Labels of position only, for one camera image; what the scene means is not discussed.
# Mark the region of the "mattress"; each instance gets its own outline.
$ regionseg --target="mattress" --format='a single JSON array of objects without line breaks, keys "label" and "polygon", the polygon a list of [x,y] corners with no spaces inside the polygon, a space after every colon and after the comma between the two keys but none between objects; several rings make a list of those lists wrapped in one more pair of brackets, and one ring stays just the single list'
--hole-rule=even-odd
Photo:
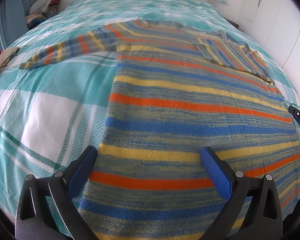
[{"label": "mattress", "polygon": [[[285,106],[293,104],[300,109],[300,101],[293,84],[271,57],[205,2],[76,0],[63,12],[15,41],[11,46],[19,46],[20,51],[0,75],[0,207],[11,220],[15,218],[19,194],[27,174],[34,174],[36,177],[50,176],[56,170],[65,169],[87,145],[98,147],[103,142],[108,127],[106,120],[109,114],[109,96],[117,74],[117,53],[91,53],[30,71],[20,70],[20,64],[49,45],[77,37],[103,25],[137,19],[168,20],[199,30],[223,30],[229,33],[234,40],[243,41],[258,52],[270,78],[279,89],[279,96]],[[300,139],[300,127],[294,120],[293,124],[295,134]],[[294,146],[295,154],[299,153],[298,149],[300,145],[297,143]],[[300,165],[286,176],[285,182],[289,186],[281,191],[284,217],[293,210],[298,199]],[[148,231],[137,229],[136,232],[122,230],[116,233],[117,228],[112,225],[120,225],[119,218],[100,214],[93,208],[98,201],[86,205],[86,200],[92,194],[91,183],[87,184],[83,195],[74,200],[74,204],[101,238],[163,238],[202,233],[202,229],[197,228],[192,231],[180,229],[178,232],[165,230],[154,234],[151,227],[161,223],[155,219],[147,221],[146,224],[150,227]],[[195,217],[198,215],[188,218],[186,224],[194,223]],[[205,227],[212,220],[213,215],[206,218]],[[236,223],[236,228],[239,226],[240,221]]]}]

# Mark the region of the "blue gripper pad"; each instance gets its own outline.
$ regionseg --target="blue gripper pad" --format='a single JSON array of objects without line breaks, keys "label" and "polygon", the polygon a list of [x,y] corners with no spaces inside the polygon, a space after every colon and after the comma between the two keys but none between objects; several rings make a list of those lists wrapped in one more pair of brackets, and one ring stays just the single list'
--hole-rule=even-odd
[{"label": "blue gripper pad", "polygon": [[220,169],[207,148],[201,150],[201,163],[212,180],[221,198],[229,201],[232,195],[231,182]]},{"label": "blue gripper pad", "polygon": [[92,171],[93,165],[97,158],[97,149],[92,147],[88,152],[87,156],[84,158],[80,166],[71,176],[68,181],[68,198],[73,199],[78,197],[84,184],[88,180],[88,177]]}]

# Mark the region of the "metal pin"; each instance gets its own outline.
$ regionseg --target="metal pin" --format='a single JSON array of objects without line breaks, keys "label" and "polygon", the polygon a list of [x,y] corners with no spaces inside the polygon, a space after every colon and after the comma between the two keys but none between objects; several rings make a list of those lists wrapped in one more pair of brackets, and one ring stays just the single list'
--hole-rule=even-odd
[{"label": "metal pin", "polygon": [[267,180],[272,180],[273,178],[272,178],[272,176],[271,176],[270,174],[267,174],[267,175],[266,175],[266,179],[267,179]]},{"label": "metal pin", "polygon": [[242,177],[243,177],[243,172],[242,172],[242,171],[236,171],[236,172],[235,172],[235,175],[236,175],[238,178],[242,178]]},{"label": "metal pin", "polygon": [[26,176],[26,180],[28,180],[28,181],[31,180],[32,178],[33,178],[32,174],[29,174],[29,175]]},{"label": "metal pin", "polygon": [[54,176],[56,176],[57,178],[61,177],[63,175],[63,171],[57,171]]}]

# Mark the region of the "blue curtain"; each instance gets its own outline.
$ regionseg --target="blue curtain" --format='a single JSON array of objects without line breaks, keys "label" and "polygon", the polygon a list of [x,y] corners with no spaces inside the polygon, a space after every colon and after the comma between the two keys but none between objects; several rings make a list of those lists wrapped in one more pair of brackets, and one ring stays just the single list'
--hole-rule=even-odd
[{"label": "blue curtain", "polygon": [[0,5],[0,49],[4,50],[29,31],[25,17],[37,0],[5,0]]}]

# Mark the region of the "teal and white plaid blanket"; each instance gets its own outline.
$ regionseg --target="teal and white plaid blanket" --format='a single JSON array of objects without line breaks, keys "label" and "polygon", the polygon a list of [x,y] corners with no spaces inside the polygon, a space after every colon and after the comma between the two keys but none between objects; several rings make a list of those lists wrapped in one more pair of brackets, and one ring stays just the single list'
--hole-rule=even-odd
[{"label": "teal and white plaid blanket", "polygon": [[[35,52],[98,26],[135,19],[174,21],[231,33],[259,52],[286,106],[300,109],[289,78],[250,37],[197,0],[76,0],[11,46],[20,51],[0,75],[0,206],[14,220],[24,178],[50,176],[103,138],[116,52],[98,52],[20,70]],[[300,127],[296,124],[297,134]],[[74,203],[79,206],[80,198]]]}]

